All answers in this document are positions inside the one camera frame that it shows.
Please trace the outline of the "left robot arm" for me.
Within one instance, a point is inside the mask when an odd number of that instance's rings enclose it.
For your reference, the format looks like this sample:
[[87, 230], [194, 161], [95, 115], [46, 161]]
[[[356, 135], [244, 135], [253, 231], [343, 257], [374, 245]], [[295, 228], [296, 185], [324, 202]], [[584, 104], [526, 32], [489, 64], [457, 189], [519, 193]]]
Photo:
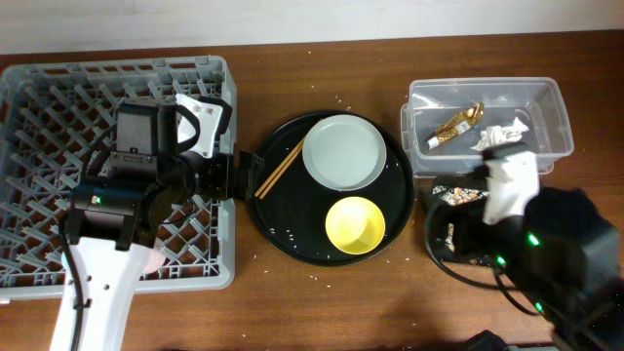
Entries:
[[129, 98], [114, 115], [115, 140], [88, 151], [58, 227], [65, 275], [54, 350], [120, 349], [172, 206], [195, 195], [247, 201], [263, 168], [251, 152], [215, 151], [233, 115], [223, 99]]

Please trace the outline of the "grey round plate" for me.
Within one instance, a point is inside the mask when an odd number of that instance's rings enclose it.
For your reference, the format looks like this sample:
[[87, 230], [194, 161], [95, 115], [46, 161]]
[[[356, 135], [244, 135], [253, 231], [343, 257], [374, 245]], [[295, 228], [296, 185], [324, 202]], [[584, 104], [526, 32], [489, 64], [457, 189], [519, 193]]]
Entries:
[[305, 136], [306, 171], [322, 186], [354, 191], [372, 184], [385, 166], [381, 131], [363, 117], [336, 114], [316, 123]]

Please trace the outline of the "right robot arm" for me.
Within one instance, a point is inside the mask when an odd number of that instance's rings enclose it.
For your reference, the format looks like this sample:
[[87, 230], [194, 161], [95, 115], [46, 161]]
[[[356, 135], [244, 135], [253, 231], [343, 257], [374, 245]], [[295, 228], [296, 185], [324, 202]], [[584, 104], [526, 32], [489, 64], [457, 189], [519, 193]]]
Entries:
[[581, 189], [542, 188], [523, 214], [495, 224], [478, 200], [454, 208], [455, 248], [488, 255], [570, 350], [623, 347], [617, 229]]

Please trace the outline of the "pink cup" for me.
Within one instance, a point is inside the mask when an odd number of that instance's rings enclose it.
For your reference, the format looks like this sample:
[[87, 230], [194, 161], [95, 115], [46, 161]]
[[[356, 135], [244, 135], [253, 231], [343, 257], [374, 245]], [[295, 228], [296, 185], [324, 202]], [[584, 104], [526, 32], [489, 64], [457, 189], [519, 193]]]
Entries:
[[147, 258], [146, 264], [142, 270], [142, 273], [145, 275], [154, 273], [163, 266], [165, 260], [166, 257], [161, 253], [161, 250], [159, 248], [152, 248]]

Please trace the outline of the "gold foil wrapper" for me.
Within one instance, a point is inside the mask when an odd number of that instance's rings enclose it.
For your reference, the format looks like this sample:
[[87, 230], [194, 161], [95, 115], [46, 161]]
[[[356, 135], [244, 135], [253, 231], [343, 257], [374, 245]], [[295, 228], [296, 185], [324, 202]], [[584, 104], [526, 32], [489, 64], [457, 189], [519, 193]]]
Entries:
[[473, 129], [482, 120], [484, 110], [484, 104], [478, 102], [474, 107], [464, 109], [454, 114], [427, 140], [428, 147], [433, 149]]

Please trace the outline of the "yellow bowl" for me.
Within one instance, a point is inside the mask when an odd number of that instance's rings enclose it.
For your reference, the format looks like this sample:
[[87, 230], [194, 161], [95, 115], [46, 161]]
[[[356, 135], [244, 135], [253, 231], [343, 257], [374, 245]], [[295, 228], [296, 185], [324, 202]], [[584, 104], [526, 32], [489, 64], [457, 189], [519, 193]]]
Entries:
[[376, 249], [386, 234], [381, 209], [364, 197], [346, 197], [331, 206], [325, 219], [330, 242], [346, 254], [368, 254]]

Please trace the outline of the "white napkin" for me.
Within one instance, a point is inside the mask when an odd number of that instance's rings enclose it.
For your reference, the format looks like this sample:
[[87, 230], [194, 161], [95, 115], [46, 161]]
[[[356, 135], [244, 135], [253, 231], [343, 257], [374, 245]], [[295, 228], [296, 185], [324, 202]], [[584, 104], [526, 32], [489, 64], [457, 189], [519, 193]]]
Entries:
[[523, 133], [529, 131], [529, 127], [516, 117], [508, 126], [489, 126], [480, 131], [480, 140], [471, 147], [472, 150], [482, 152], [490, 147], [517, 142], [523, 137]]

